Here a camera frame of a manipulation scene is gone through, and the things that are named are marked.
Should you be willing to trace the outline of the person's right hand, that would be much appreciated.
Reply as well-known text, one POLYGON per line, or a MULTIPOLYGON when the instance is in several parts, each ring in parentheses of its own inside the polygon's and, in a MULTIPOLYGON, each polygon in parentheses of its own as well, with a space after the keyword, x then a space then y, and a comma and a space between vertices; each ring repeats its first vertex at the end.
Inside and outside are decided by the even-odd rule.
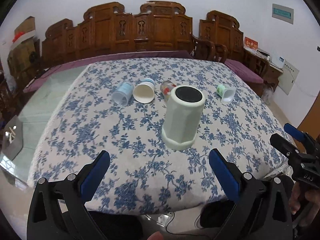
POLYGON ((289 199, 289 207, 293 215, 302 208, 304 201, 312 203, 308 216, 313 219, 319 212, 319 190, 304 191, 300 183, 295 182, 289 199))

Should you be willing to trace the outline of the person's left hand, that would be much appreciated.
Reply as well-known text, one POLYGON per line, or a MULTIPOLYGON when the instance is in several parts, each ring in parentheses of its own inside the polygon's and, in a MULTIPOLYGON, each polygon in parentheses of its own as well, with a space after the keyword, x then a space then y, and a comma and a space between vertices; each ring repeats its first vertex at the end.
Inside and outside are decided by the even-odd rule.
POLYGON ((164 239, 163 235, 159 231, 157 231, 153 233, 151 236, 149 236, 147 240, 163 240, 163 239, 164 239))

